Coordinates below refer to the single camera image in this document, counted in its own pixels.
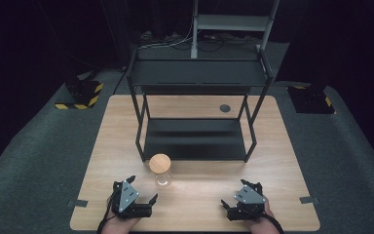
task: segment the wooden tabletop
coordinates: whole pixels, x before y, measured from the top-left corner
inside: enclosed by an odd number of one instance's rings
[[[149,97],[155,117],[237,116],[242,97],[171,96]],[[258,97],[249,97],[250,107]],[[228,104],[231,111],[221,112]],[[251,145],[248,124],[242,119],[246,149]],[[134,231],[247,231],[241,221],[229,221],[220,200],[236,205],[234,195],[240,179],[260,182],[271,209],[285,231],[315,231],[318,216],[300,171],[276,101],[266,97],[254,123],[257,146],[247,163],[243,161],[171,160],[171,185],[158,188],[149,162],[142,162],[135,147],[137,121],[130,96],[109,99],[93,148],[70,226],[74,230],[96,230],[106,210],[106,199],[114,181],[136,176],[132,186],[140,193],[136,203],[148,203],[158,193],[151,217],[143,218]]]

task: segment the wooden table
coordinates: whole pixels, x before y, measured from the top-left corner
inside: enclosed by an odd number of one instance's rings
[[[250,109],[258,97],[249,97]],[[152,96],[152,115],[162,117],[237,116],[242,97]],[[221,112],[222,104],[231,106]],[[243,125],[245,147],[251,139]],[[147,203],[159,194],[151,217],[143,218],[134,231],[247,231],[241,221],[229,221],[220,200],[236,205],[233,196],[242,188],[240,179],[261,182],[271,209],[285,231],[316,231],[318,216],[300,171],[276,101],[266,97],[254,124],[257,146],[247,163],[243,161],[171,161],[172,183],[158,188],[148,161],[142,162],[135,147],[137,121],[131,96],[109,99],[93,154],[70,226],[74,230],[96,230],[106,210],[106,199],[114,181],[136,176],[132,186],[140,193],[136,203]]]

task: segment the gray carpet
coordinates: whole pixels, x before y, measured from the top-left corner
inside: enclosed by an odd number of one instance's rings
[[[266,50],[275,72],[286,44]],[[224,47],[199,58],[252,57],[254,45]],[[141,50],[141,58],[188,58],[172,48]],[[107,101],[121,72],[104,69],[92,109],[58,110],[58,94],[13,138],[0,157],[0,233],[77,233],[69,227]],[[325,90],[337,114],[297,114],[277,83],[277,99],[321,224],[316,233],[374,233],[374,151],[336,91]],[[125,79],[116,94],[128,94]]]

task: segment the white shelf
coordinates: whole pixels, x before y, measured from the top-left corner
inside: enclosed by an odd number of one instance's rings
[[[198,29],[265,31],[269,17],[198,15]]]

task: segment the black device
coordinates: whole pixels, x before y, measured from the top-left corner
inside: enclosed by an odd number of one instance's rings
[[[139,193],[131,186],[135,180],[135,175],[121,181],[114,181],[113,192],[108,202],[107,211],[104,218],[99,223],[97,234],[102,232],[105,223],[113,218],[128,219],[135,217],[149,217],[151,216],[152,207],[157,201],[158,194],[156,194],[148,204],[136,204],[135,200],[138,198]],[[107,218],[109,210],[114,216]]]
[[[279,233],[283,233],[278,221],[265,213],[266,199],[263,196],[263,187],[260,182],[251,183],[244,179],[241,179],[241,182],[243,188],[235,195],[235,199],[239,201],[235,207],[231,208],[226,202],[221,200],[229,220],[257,220],[260,217],[264,217],[276,226]]]

